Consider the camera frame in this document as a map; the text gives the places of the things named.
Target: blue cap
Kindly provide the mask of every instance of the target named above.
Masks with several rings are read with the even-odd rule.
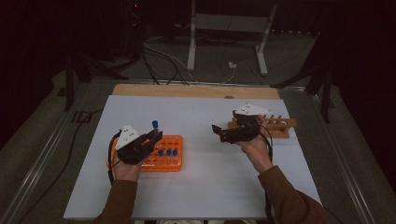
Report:
[[[158,128],[158,120],[152,121],[152,127],[153,128]]]

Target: sleeve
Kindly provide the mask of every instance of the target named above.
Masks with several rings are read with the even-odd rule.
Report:
[[[134,211],[137,182],[115,180],[102,214],[92,224],[129,224]]]
[[[326,223],[327,215],[320,203],[296,190],[278,166],[260,174],[259,180],[279,223]]]

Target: white table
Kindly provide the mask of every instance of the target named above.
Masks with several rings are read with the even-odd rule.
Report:
[[[106,156],[111,137],[124,124],[147,133],[154,119],[164,134],[183,135],[183,167],[141,174],[134,219],[265,218],[256,171],[237,145],[221,143],[211,130],[212,123],[226,123],[245,103],[289,116],[282,100],[109,96],[64,218],[94,219],[102,212],[110,190]],[[320,202],[293,129],[290,139],[275,139],[274,164],[295,188]]]

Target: person's right hand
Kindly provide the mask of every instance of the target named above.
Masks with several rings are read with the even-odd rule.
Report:
[[[258,120],[260,125],[266,127],[267,121],[263,116],[259,115]],[[266,131],[263,127],[260,127],[260,132],[265,133]],[[274,166],[268,154],[267,144],[260,134],[249,142],[237,142],[236,144],[247,154],[259,174]]]

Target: test tube rack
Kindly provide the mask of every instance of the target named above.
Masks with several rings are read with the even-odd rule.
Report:
[[[165,134],[142,165],[143,172],[177,172],[183,163],[183,137]]]
[[[295,119],[282,119],[281,116],[275,118],[274,115],[271,115],[270,118],[267,118],[266,129],[268,132],[263,133],[266,137],[273,138],[290,138],[289,129],[297,127],[297,121]],[[228,128],[237,128],[236,118],[233,118],[232,121],[228,122]]]

